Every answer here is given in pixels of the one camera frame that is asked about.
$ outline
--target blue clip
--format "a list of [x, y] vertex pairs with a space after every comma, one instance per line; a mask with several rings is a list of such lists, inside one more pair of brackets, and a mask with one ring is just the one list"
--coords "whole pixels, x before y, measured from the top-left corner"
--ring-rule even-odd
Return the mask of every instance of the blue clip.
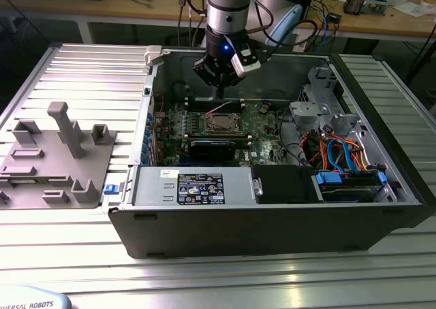
[[379, 172], [378, 176], [382, 184], [385, 184], [388, 181], [388, 178], [386, 177], [385, 173]]
[[119, 195], [120, 186], [118, 184], [106, 184], [103, 189], [105, 195]]
[[341, 175], [338, 172], [320, 172], [316, 174], [318, 184], [342, 183]]

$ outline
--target warning label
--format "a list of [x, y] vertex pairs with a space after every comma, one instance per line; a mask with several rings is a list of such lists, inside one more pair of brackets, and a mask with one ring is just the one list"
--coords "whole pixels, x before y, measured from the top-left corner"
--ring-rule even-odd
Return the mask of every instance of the warning label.
[[223, 174], [179, 174], [177, 202], [180, 205], [222, 205]]

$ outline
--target green circuit board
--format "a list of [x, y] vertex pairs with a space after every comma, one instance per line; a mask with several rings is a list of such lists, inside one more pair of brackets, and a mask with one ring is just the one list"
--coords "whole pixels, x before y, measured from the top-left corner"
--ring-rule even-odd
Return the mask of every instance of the green circuit board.
[[[225, 117], [226, 122], [232, 122], [231, 126], [226, 126], [232, 132], [221, 136], [223, 129], [213, 123], [210, 116], [188, 112], [182, 106], [175, 105], [166, 111], [164, 117], [155, 117], [159, 165], [185, 165], [187, 161], [189, 162], [187, 155], [189, 137], [207, 135], [214, 137], [212, 140], [230, 140], [241, 145], [236, 147], [232, 161], [220, 162], [217, 165], [286, 164], [287, 159], [278, 137], [277, 112], [269, 111], [262, 115], [259, 113], [260, 106], [260, 102], [246, 103], [241, 113], [220, 112], [215, 118]], [[247, 140], [243, 138], [244, 135], [251, 137]]]

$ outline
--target gray 3d-printed holder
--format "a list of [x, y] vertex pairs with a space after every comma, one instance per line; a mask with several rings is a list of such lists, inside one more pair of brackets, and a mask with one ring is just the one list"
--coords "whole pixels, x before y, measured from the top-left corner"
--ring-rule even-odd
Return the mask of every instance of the gray 3d-printed holder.
[[0, 165], [0, 209], [98, 206], [116, 132], [106, 125], [81, 131], [67, 109], [56, 101], [48, 108], [60, 131], [41, 131], [32, 120], [17, 124], [17, 141]]

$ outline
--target motherboard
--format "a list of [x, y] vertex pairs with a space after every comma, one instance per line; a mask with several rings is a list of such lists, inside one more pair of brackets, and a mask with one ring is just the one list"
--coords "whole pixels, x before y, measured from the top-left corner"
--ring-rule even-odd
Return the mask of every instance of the motherboard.
[[154, 115], [158, 165], [286, 164], [280, 113], [283, 110], [268, 110], [262, 101], [175, 103]]

